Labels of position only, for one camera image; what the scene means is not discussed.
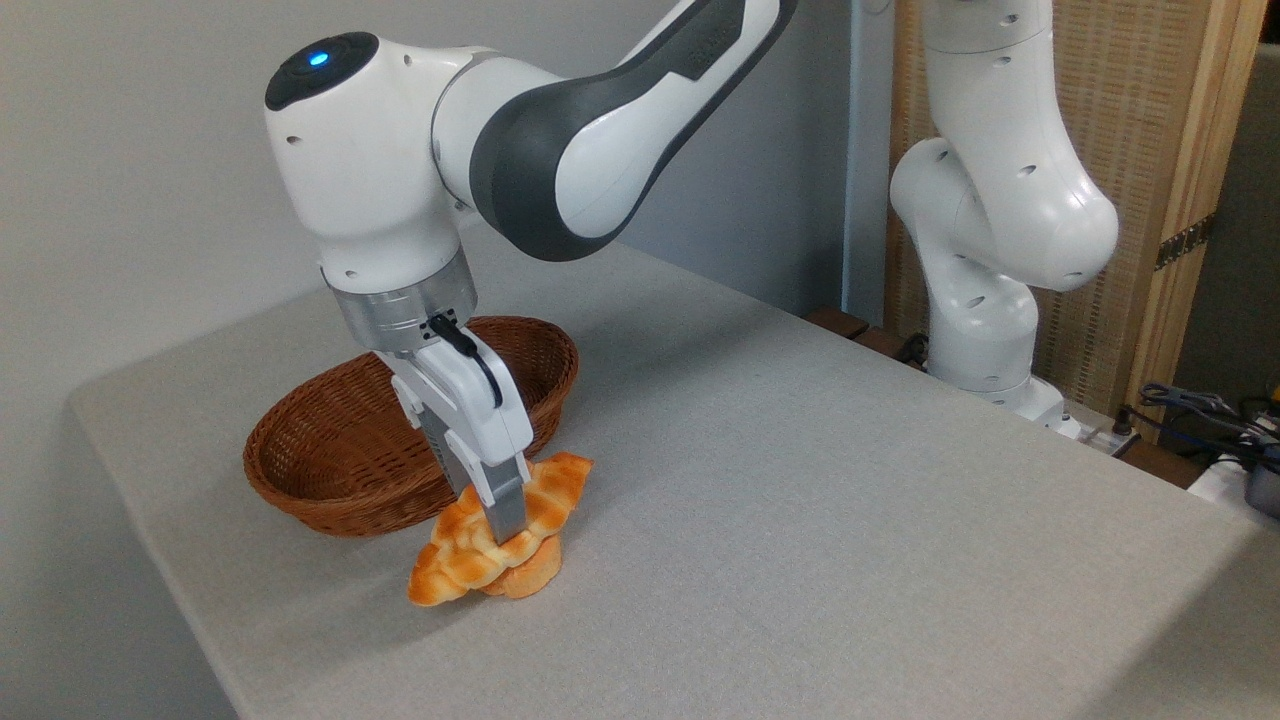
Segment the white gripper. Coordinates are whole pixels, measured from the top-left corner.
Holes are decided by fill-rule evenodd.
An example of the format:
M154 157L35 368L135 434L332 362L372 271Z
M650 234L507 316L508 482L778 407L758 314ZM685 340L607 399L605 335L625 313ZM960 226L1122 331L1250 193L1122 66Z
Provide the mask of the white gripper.
M420 429L456 498L474 489L494 541L503 544L529 527L524 487L531 480L525 451L532 427L515 379L497 352L468 329L408 352L378 351L413 428Z

